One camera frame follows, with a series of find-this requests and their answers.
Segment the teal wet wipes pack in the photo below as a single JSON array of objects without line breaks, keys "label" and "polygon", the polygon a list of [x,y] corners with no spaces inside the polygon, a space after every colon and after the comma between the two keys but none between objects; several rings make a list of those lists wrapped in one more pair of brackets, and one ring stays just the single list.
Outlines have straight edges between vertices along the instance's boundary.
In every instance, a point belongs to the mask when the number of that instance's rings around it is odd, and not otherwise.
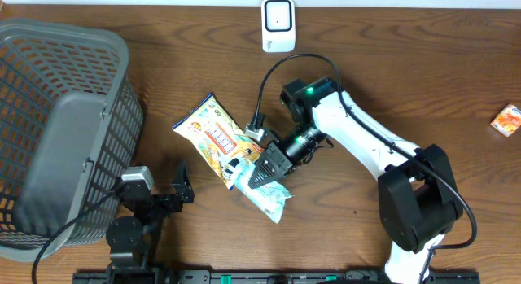
[{"label": "teal wet wipes pack", "polygon": [[252,189],[249,179],[253,174],[255,165],[249,159],[233,159],[234,170],[230,177],[234,182],[234,188],[240,190],[250,199],[271,221],[278,224],[287,199],[293,197],[290,191],[277,182],[270,182],[266,185]]}]

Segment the yellow snack bag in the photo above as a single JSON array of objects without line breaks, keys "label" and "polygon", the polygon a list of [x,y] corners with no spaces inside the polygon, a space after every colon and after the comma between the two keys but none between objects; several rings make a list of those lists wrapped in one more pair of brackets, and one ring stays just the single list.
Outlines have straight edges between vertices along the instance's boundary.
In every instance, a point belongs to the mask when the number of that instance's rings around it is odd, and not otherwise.
[{"label": "yellow snack bag", "polygon": [[255,163],[263,151],[237,126],[212,93],[174,124],[172,130],[193,144],[228,189],[234,187],[243,171],[241,163]]}]

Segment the orange tissue pack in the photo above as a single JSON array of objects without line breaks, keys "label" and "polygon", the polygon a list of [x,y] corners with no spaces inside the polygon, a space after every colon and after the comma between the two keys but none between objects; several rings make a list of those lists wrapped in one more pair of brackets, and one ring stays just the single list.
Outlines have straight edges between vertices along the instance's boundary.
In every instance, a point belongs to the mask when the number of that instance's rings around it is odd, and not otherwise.
[{"label": "orange tissue pack", "polygon": [[509,104],[496,115],[490,125],[505,137],[509,137],[520,127],[520,118],[520,110]]}]

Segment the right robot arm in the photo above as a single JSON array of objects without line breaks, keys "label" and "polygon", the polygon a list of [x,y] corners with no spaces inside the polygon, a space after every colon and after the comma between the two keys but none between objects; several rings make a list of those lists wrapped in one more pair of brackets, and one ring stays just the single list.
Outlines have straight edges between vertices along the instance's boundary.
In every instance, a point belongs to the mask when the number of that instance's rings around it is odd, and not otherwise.
[{"label": "right robot arm", "polygon": [[311,84],[295,79],[284,85],[280,101],[296,127],[268,144],[249,187],[279,181],[308,163],[322,141],[333,138],[377,181],[380,220],[392,240],[385,275],[396,283],[426,282],[433,247],[463,214],[445,152],[398,137],[363,112],[347,92],[338,93],[328,77]]}]

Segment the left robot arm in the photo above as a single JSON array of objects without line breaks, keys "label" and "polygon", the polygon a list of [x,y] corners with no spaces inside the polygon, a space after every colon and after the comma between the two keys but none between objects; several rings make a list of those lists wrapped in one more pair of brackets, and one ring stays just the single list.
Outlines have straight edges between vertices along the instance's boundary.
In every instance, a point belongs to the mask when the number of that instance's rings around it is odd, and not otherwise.
[{"label": "left robot arm", "polygon": [[169,194],[152,194],[154,180],[146,166],[127,168],[116,179],[115,196],[131,216],[121,216],[108,227],[106,240],[111,264],[109,283],[175,283],[175,274],[155,264],[164,219],[182,211],[195,198],[186,165],[176,168]]}]

